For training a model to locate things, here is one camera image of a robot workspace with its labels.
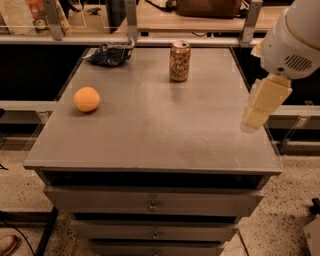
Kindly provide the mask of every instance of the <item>cabinet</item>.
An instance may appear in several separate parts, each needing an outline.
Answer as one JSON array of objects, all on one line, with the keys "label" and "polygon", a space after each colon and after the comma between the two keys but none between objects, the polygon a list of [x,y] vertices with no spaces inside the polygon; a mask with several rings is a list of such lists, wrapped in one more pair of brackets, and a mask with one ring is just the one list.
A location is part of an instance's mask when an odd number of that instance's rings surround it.
[{"label": "cabinet", "polygon": [[[239,129],[248,93],[230,50],[193,48],[183,83],[169,53],[82,63],[24,162],[97,254],[220,255],[281,173],[265,130]],[[88,85],[101,104],[85,114],[72,97]]]}]

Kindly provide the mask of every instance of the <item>drawer handle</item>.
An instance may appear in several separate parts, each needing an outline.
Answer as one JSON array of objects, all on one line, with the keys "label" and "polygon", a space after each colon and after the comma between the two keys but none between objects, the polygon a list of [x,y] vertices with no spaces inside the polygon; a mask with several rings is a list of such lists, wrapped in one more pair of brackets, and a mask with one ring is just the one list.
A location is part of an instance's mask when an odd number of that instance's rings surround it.
[{"label": "drawer handle", "polygon": [[159,239],[159,234],[158,234],[158,232],[154,232],[153,233],[153,236],[152,236],[152,239]]},{"label": "drawer handle", "polygon": [[148,210],[150,212],[156,212],[158,209],[158,207],[156,206],[156,202],[155,201],[151,201],[151,204],[148,206]]}]

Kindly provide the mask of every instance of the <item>gray tabletop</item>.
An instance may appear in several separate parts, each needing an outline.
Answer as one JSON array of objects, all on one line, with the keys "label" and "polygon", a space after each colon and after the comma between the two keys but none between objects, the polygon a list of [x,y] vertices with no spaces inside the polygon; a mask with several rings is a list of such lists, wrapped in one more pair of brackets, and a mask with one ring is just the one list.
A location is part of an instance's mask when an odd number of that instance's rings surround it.
[{"label": "gray tabletop", "polygon": [[[26,168],[278,174],[261,129],[239,125],[248,92],[229,49],[193,48],[189,78],[169,80],[169,48],[137,48],[117,68],[82,63],[24,162]],[[73,104],[95,88],[99,108]]]}]

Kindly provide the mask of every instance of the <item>terrazzo floor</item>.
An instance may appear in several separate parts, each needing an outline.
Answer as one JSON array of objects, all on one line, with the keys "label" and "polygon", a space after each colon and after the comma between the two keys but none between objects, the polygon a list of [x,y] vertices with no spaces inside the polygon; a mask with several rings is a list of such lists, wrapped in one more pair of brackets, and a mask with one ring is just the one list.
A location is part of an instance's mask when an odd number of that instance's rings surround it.
[{"label": "terrazzo floor", "polygon": [[[311,199],[320,197],[320,144],[293,143],[287,149],[287,154],[281,156],[283,173],[270,179],[264,188],[265,198],[251,217],[239,223],[250,256],[310,255],[303,227],[315,219],[309,212]],[[27,154],[26,141],[20,138],[8,138],[0,148],[0,163],[8,169],[0,170],[1,211],[46,212],[52,209],[42,193],[42,181],[22,166]],[[25,234],[36,251],[44,224],[12,224]],[[69,217],[59,213],[45,256],[94,255],[69,224]],[[21,234],[0,223],[0,235],[7,233],[19,237],[12,256],[32,255]],[[225,244],[222,253],[222,256],[246,255],[238,234]]]}]

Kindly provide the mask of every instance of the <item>drawer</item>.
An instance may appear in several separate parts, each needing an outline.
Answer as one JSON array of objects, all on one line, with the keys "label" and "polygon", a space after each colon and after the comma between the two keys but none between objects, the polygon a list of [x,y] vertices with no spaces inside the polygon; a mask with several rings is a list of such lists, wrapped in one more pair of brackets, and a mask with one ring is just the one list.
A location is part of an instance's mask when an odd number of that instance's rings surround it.
[{"label": "drawer", "polygon": [[106,256],[219,256],[224,247],[206,243],[90,242],[91,250]]},{"label": "drawer", "polygon": [[127,187],[45,187],[46,195],[69,213],[125,213],[250,216],[261,190]]},{"label": "drawer", "polygon": [[135,239],[150,241],[230,241],[235,224],[162,221],[73,220],[71,226],[81,238]]}]

